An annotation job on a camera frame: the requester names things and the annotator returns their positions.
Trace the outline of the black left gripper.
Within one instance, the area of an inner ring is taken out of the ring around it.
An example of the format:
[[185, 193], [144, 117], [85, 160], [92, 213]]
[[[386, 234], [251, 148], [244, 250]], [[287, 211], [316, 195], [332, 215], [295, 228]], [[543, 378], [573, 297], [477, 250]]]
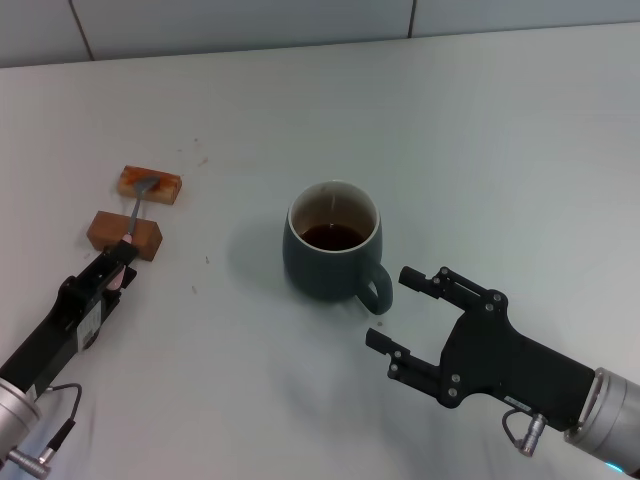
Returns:
[[79, 325], [92, 309], [104, 323], [121, 297], [119, 290], [103, 290], [89, 298], [86, 286], [119, 286], [126, 289], [136, 278], [130, 267], [136, 247], [118, 242], [104, 250], [80, 274], [70, 276], [60, 286], [56, 301], [45, 319], [1, 366], [1, 378], [27, 394], [40, 397], [69, 361], [97, 338], [96, 333], [79, 333]]

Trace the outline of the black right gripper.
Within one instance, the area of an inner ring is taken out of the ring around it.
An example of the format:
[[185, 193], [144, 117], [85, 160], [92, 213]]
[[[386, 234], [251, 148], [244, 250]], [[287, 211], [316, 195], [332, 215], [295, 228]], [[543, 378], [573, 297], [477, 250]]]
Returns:
[[507, 302], [448, 267], [432, 277], [404, 266], [399, 283], [463, 310], [443, 347], [439, 367], [377, 330], [367, 347], [390, 357], [387, 376], [456, 408], [468, 396], [487, 394], [532, 416], [543, 415], [558, 431], [577, 424], [595, 377], [593, 369], [517, 332]]

